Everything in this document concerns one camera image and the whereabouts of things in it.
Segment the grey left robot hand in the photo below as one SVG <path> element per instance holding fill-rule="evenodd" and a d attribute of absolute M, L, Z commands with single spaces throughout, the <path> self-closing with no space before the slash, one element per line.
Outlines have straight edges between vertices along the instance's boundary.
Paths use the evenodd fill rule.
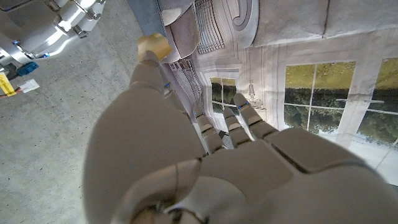
<path fill-rule="evenodd" d="M 164 93 L 153 52 L 97 120 L 86 152 L 88 223 L 396 223 L 397 195 L 362 159 L 302 129 L 279 131 L 241 94 L 227 149 Z"/>

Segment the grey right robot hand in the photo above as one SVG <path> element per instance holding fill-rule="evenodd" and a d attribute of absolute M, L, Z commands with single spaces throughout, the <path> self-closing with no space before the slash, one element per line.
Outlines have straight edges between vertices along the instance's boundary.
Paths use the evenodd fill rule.
<path fill-rule="evenodd" d="M 56 57 L 87 37 L 105 0 L 1 0 L 1 66 Z"/>

